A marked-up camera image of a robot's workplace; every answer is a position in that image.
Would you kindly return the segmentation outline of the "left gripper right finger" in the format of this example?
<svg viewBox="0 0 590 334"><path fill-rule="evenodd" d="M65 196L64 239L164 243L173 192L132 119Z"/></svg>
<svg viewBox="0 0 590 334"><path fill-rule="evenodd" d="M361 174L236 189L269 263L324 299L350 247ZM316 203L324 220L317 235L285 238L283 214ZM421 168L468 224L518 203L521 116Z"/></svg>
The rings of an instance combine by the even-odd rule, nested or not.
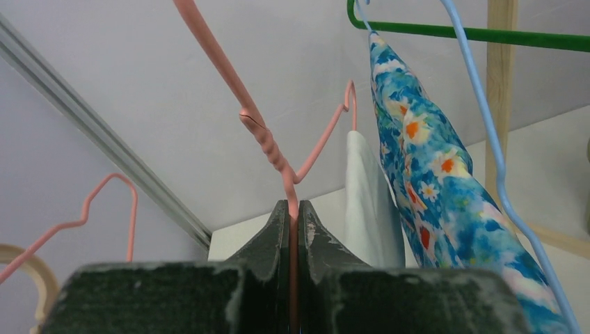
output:
<svg viewBox="0 0 590 334"><path fill-rule="evenodd" d="M483 269L377 269L299 205L299 306L304 333L528 333L516 297Z"/></svg>

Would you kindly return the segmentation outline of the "white garment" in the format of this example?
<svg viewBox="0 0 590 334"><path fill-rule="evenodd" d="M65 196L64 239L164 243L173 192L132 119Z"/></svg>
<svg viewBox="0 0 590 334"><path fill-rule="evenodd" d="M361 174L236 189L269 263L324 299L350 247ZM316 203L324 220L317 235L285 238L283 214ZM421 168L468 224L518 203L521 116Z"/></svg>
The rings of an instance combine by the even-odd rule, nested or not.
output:
<svg viewBox="0 0 590 334"><path fill-rule="evenodd" d="M404 236L388 179L360 132L347 134L346 152L343 244L372 267L404 268Z"/></svg>

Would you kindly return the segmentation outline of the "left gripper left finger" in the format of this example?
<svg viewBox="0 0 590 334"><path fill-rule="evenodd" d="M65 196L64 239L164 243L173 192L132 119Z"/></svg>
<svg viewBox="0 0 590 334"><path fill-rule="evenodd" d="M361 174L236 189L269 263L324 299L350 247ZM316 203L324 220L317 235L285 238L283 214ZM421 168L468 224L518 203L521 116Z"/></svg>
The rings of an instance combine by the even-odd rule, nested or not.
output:
<svg viewBox="0 0 590 334"><path fill-rule="evenodd" d="M88 264L66 281L43 333L287 333L288 206L220 262Z"/></svg>

